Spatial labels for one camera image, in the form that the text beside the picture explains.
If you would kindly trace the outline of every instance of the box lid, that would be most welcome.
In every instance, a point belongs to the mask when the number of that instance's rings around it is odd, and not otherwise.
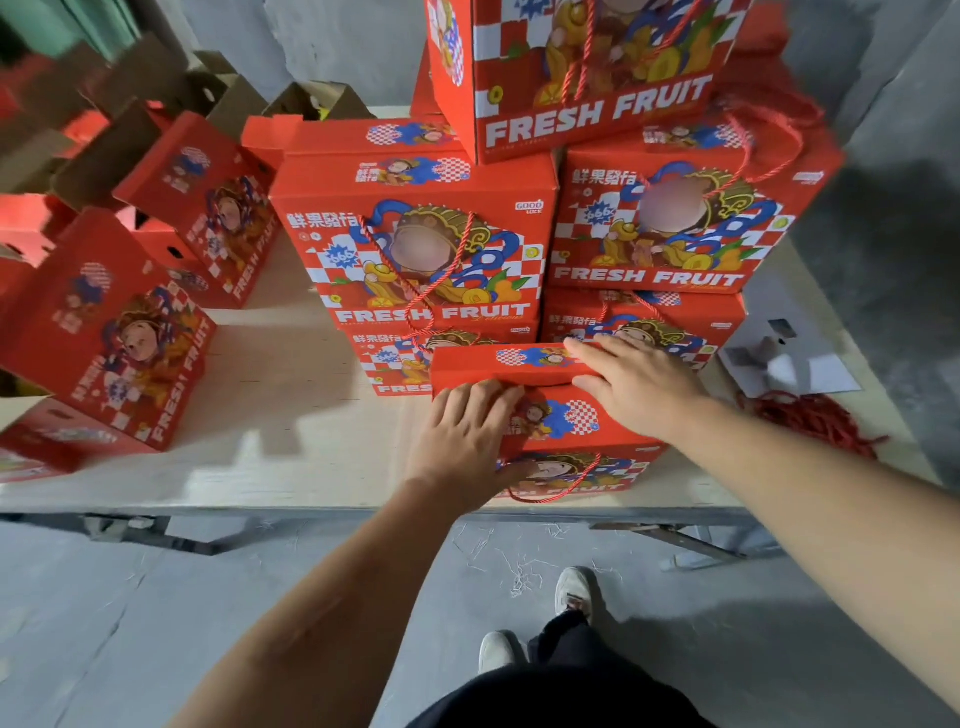
[[[437,116],[302,124],[287,150],[298,155],[404,155],[463,152],[453,127]]]
[[[557,189],[557,174],[548,152],[483,167],[474,167],[466,152],[424,154],[383,152],[368,156],[323,157],[318,174],[315,156],[288,157],[276,175],[271,199],[310,197],[382,197],[387,189],[417,188],[449,194],[529,192]]]

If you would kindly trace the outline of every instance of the left hand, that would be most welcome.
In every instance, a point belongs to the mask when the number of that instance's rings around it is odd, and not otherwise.
[[[523,387],[504,390],[495,379],[444,389],[433,400],[426,427],[407,466],[401,491],[444,506],[455,518],[475,511],[537,470],[496,458]]]

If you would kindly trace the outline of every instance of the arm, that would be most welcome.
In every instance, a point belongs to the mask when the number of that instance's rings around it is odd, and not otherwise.
[[[172,728],[366,726],[450,526],[529,473],[496,470],[521,387],[441,392],[390,501],[207,674]]]
[[[960,500],[712,400],[680,360],[567,339],[577,377],[622,425],[729,488],[874,639],[960,710]]]

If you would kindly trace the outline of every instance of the red gift box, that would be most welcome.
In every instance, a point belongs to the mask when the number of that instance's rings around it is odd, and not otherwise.
[[[521,493],[562,492],[585,471],[579,490],[622,490],[666,445],[620,425],[570,383],[577,375],[592,374],[554,344],[486,345],[437,350],[430,381],[434,392],[491,378],[526,387],[500,448],[505,462],[540,465],[540,473],[521,484]]]
[[[0,409],[0,421],[4,414]],[[76,471],[82,461],[77,450],[48,440],[21,423],[0,429],[0,482],[66,475]]]
[[[433,391],[430,364],[437,349],[534,342],[537,323],[464,322],[426,336],[411,336],[405,324],[367,324],[344,328],[344,334],[376,394],[399,397]]]
[[[707,366],[747,317],[740,296],[550,288],[543,303],[543,341],[598,333],[643,341]]]
[[[271,181],[236,142],[185,111],[113,195],[153,219],[137,226],[137,239],[198,303],[242,308],[279,235]]]
[[[537,314],[553,159],[474,167],[438,119],[304,124],[276,176],[271,200],[338,326],[403,321],[427,288],[417,320]]]
[[[430,49],[423,44],[423,56],[417,70],[417,83],[414,85],[414,98],[410,102],[411,116],[426,116],[441,113],[437,100],[433,97],[433,81],[430,78]]]
[[[751,0],[425,5],[437,103],[485,164],[701,109]]]
[[[52,396],[25,424],[84,430],[78,449],[167,449],[216,326],[112,213],[85,210],[61,241],[0,302],[0,368]]]
[[[568,151],[551,284],[743,288],[843,152],[779,59],[740,58],[728,71],[731,111]]]

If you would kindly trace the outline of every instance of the flattened cardboard box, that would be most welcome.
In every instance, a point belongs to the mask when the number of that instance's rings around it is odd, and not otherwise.
[[[0,367],[52,395],[25,424],[78,449],[167,449],[216,326],[110,212],[62,239],[0,302]]]

